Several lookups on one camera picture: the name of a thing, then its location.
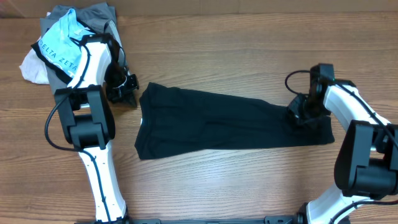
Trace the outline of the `black t-shirt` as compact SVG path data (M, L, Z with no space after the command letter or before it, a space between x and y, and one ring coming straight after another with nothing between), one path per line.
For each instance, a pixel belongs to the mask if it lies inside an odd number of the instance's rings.
M263 100L150 83L139 99L142 123L135 141L140 159L203 149L269 149L334 142L331 119L296 125L287 108Z

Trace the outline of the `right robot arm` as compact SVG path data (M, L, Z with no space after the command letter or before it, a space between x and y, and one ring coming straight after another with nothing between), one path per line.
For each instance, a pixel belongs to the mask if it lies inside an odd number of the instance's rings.
M396 205L397 125L377 114L350 80L335 78L332 64L307 70L310 89L297 93L287 111L295 124L314 127L331 114L346 132L334 167L334 183L282 223L349 223L362 205Z

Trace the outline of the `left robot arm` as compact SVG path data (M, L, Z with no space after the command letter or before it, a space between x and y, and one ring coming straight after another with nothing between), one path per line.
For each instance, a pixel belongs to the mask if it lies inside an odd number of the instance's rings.
M130 223L113 164L116 135L111 103L137 106L139 89L129 72L121 44L111 34L85 35L80 47L78 73L66 88L56 90L55 107L71 151L80 156L95 200L95 223Z

